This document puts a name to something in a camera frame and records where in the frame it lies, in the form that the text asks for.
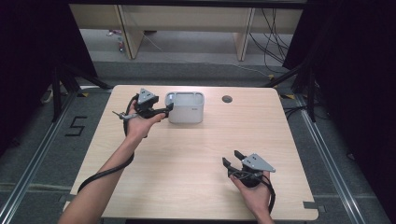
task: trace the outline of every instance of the gray floor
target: gray floor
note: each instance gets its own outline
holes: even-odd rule
[[[131,61],[119,51],[119,36],[107,36],[107,31],[81,30],[90,51],[99,78],[111,85],[206,85],[258,87],[269,81],[270,75],[280,76],[286,70],[280,63],[265,58],[269,67],[263,66],[264,55],[249,41],[243,62],[236,60],[231,34],[196,32],[157,32],[148,34],[138,56]],[[256,39],[265,45],[262,35]],[[290,42],[292,36],[282,36]],[[276,52],[277,47],[269,49]],[[91,85],[80,80],[82,86]],[[290,93],[292,80],[276,88],[280,94]],[[11,223],[55,223],[62,213],[63,196],[71,189],[85,156],[95,128],[106,106],[110,93],[91,92],[86,97],[74,99],[67,110],[56,137],[40,163],[32,183],[16,210]],[[296,100],[281,99],[284,107],[297,106]],[[349,159],[347,146],[339,136],[323,107],[316,107],[317,125],[332,157],[350,189],[366,223],[390,223],[381,205],[371,191],[357,164]],[[33,158],[51,125],[52,105],[45,104],[35,111],[35,118],[20,134],[21,144],[11,147],[0,158],[0,203],[4,204],[25,167]],[[74,118],[77,125],[85,126],[80,136],[70,137]],[[302,112],[289,118],[289,125],[299,151],[304,170],[315,201],[319,217],[310,223],[351,223],[345,206],[334,187],[318,148],[303,119]],[[105,223],[124,223],[124,219],[105,218]],[[294,223],[277,221],[276,223]]]

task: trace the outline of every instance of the small white box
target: small white box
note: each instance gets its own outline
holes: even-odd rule
[[[173,91],[168,92],[165,104],[174,103],[174,108],[169,112],[171,123],[200,123],[204,119],[205,97],[198,91]]]

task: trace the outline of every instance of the wrist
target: wrist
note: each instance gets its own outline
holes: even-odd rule
[[[259,214],[254,214],[254,217],[257,219],[259,224],[274,224],[269,212],[262,212]]]
[[[137,148],[137,146],[139,146],[139,144],[142,142],[142,140],[143,140],[142,137],[128,135],[123,140],[119,149],[130,151],[130,152],[134,153],[134,150]]]

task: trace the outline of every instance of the finger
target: finger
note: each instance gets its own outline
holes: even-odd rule
[[[129,114],[136,113],[136,111],[134,110],[135,105],[136,105],[136,100],[133,100],[131,106],[129,106]]]
[[[242,190],[243,188],[245,188],[245,185],[242,183],[242,181],[239,180],[238,178],[236,178],[234,175],[230,175],[230,179],[233,181],[233,183],[236,185],[236,187],[239,190]]]
[[[150,120],[152,120],[153,123],[160,122],[162,119],[165,118],[165,116],[166,116],[165,113],[161,113],[152,117]]]
[[[268,171],[263,171],[262,175],[263,175],[262,180],[266,180],[265,177],[267,177],[268,180],[270,179],[270,173]]]

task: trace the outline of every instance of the forearm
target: forearm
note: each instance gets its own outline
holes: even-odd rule
[[[98,172],[124,163],[132,156],[141,140],[139,137],[126,138]],[[85,186],[64,210],[59,223],[97,223],[106,209],[122,172],[123,169],[105,175]]]

